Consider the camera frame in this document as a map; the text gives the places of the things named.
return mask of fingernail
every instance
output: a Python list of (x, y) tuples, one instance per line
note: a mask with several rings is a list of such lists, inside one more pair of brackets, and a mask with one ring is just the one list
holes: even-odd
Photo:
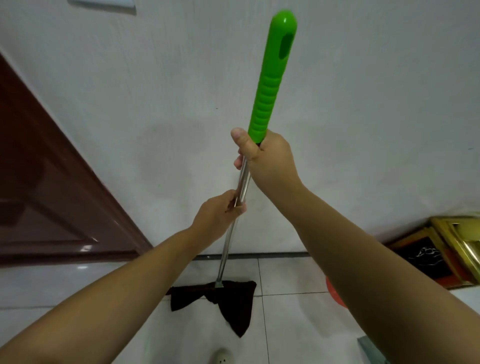
[(232, 138), (233, 139), (238, 139), (238, 137), (243, 133), (245, 132), (245, 130), (243, 130), (242, 128), (234, 128), (232, 129), (231, 131), (231, 135), (232, 135)]

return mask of brown wooden door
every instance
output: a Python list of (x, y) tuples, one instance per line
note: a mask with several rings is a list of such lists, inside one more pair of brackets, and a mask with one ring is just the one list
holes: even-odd
[(132, 259), (151, 249), (0, 57), (0, 264)]

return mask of forearm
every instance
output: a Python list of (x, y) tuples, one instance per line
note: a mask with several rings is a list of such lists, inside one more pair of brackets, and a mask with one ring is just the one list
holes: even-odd
[(272, 201), (393, 362), (477, 359), (480, 316), (469, 307), (304, 187)]
[(194, 239), (181, 231), (85, 287), (5, 345), (0, 361), (110, 363), (200, 252)]

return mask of person's left hand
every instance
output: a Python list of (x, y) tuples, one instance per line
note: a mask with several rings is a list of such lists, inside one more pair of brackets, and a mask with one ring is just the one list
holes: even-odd
[(208, 245), (219, 239), (230, 224), (247, 210), (247, 206), (232, 208), (230, 203), (235, 198), (235, 190), (226, 191), (220, 196), (206, 200), (193, 219), (190, 229), (198, 234)]

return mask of metal pole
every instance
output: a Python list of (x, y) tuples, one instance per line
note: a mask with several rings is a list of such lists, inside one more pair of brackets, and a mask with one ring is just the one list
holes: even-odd
[[(234, 207), (242, 206), (245, 201), (245, 195), (247, 194), (248, 182), (250, 181), (250, 172), (248, 170), (247, 159), (243, 157), (243, 162), (240, 170), (239, 184), (237, 187), (237, 195), (235, 197)], [(218, 270), (218, 276), (215, 281), (215, 288), (222, 288), (222, 277), (223, 271), (225, 270), (225, 263), (228, 259), (228, 250), (230, 249), (230, 244), (233, 236), (233, 232), (237, 225), (236, 219), (228, 228), (227, 235), (225, 236), (225, 243), (223, 244), (222, 260), (220, 261), (220, 269)]]

